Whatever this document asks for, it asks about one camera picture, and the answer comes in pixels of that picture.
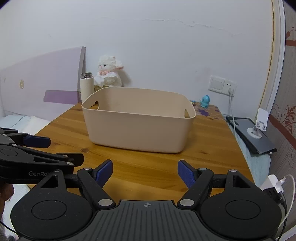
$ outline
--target silver screw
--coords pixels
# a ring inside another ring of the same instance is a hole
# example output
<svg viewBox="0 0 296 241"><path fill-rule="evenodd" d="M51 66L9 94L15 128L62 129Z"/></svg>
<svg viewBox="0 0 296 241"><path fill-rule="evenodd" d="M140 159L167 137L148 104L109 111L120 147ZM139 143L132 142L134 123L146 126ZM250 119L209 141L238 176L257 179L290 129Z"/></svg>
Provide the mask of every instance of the silver screw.
<svg viewBox="0 0 296 241"><path fill-rule="evenodd" d="M182 199L182 200L180 201L180 204L181 204L182 206L189 207L189 206L192 206L192 205L194 204L194 201L191 200L191 199Z"/></svg>
<svg viewBox="0 0 296 241"><path fill-rule="evenodd" d="M112 200L108 199L108 198L104 198L104 199L101 199L98 204L105 207L105 206L110 206L111 204L113 203Z"/></svg>

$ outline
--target black cable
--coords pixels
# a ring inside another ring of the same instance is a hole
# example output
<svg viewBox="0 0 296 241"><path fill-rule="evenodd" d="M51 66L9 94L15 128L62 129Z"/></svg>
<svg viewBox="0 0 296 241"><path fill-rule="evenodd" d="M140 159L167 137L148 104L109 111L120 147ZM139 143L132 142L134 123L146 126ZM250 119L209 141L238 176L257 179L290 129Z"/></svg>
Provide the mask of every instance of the black cable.
<svg viewBox="0 0 296 241"><path fill-rule="evenodd" d="M10 230L11 232L14 232L15 234L17 234L16 231L14 231L13 229L7 227L7 226L6 226L1 220L0 220L0 223L1 223L5 228L7 228L8 230Z"/></svg>
<svg viewBox="0 0 296 241"><path fill-rule="evenodd" d="M288 212L287 205L283 205L283 206L284 206L284 209L285 209L285 216L286 216L287 215L287 212ZM287 223L287 218L284 221L283 229L281 230L281 233L280 233L280 235L279 235L279 237L278 237L278 239L276 241L279 241L280 238L282 237L282 235L283 235L283 233L285 231L285 228L286 228L286 223Z"/></svg>

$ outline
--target crosshair logo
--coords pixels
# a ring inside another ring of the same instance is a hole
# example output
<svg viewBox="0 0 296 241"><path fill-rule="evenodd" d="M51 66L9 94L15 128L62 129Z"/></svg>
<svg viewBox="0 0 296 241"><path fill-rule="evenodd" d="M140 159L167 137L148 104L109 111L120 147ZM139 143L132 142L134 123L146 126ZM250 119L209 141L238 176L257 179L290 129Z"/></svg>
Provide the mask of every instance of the crosshair logo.
<svg viewBox="0 0 296 241"><path fill-rule="evenodd" d="M146 208L149 208L149 207L151 207L153 205L147 202L147 203L143 204L143 206L146 207Z"/></svg>

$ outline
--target blue gripper pad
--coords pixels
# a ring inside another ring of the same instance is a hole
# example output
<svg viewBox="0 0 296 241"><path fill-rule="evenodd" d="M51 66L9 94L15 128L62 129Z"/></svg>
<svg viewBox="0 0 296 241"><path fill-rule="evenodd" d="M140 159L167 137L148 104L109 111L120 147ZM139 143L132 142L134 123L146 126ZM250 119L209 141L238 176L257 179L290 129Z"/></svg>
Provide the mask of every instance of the blue gripper pad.
<svg viewBox="0 0 296 241"><path fill-rule="evenodd" d="M48 137L38 137L38 136L28 135L24 137L23 143L26 147L48 148L51 144L51 140Z"/></svg>
<svg viewBox="0 0 296 241"><path fill-rule="evenodd" d="M188 188L195 183L194 173L181 161L178 162L178 175Z"/></svg>
<svg viewBox="0 0 296 241"><path fill-rule="evenodd" d="M96 174L96 183L102 188L113 173L113 163L109 160Z"/></svg>

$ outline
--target purple strip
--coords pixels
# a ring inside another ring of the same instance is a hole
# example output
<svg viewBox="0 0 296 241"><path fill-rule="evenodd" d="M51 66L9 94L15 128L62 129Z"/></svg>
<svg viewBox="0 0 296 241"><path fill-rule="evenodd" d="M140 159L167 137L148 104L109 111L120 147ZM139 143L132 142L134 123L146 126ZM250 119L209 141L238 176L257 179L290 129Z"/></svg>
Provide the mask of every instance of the purple strip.
<svg viewBox="0 0 296 241"><path fill-rule="evenodd" d="M78 91L45 91L44 102L77 104Z"/></svg>

